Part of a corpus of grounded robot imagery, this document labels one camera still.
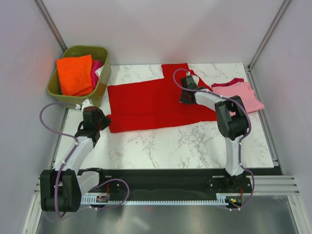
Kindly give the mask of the red t-shirt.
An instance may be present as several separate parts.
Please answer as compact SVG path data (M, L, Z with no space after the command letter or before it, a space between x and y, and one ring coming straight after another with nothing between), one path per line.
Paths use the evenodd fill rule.
M198 104L180 103L181 78L189 71L187 63L163 64L164 77L108 87L111 133L177 127L215 121L213 110Z

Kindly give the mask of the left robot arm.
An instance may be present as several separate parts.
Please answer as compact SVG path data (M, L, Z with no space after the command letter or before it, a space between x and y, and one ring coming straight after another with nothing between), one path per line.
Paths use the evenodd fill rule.
M107 186L106 178L97 170L85 171L78 175L80 167L88 154L94 149L100 131L109 126L111 120L96 106L82 108L83 120L78 125L75 135L62 134L74 139L68 155L51 170L43 170L40 174L41 209L46 212L76 212L82 196L92 188L101 192Z

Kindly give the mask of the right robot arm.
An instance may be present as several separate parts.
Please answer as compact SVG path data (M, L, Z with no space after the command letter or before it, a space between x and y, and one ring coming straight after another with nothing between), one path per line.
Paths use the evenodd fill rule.
M242 141L251 131L251 121L242 99L239 96L218 95L198 87L191 75L180 81L181 103L198 104L215 111L217 126L226 144L225 171L229 176L223 179L223 186L227 191L234 192L241 186L237 176L244 172L241 162Z

